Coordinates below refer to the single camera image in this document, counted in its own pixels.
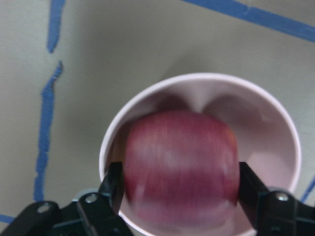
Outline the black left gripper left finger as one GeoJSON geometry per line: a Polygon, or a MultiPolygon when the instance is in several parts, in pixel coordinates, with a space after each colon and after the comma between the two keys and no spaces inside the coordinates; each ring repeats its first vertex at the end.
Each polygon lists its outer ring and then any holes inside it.
{"type": "Polygon", "coordinates": [[[124,195],[122,162],[112,162],[97,192],[79,198],[77,209],[87,236],[131,236],[119,216],[124,195]]]}

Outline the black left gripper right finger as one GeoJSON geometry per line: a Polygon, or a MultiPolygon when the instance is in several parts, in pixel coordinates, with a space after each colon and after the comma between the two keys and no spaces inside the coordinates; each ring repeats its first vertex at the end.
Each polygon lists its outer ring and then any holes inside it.
{"type": "Polygon", "coordinates": [[[299,202],[269,190],[246,162],[240,162],[239,203],[257,236],[296,236],[299,202]]]}

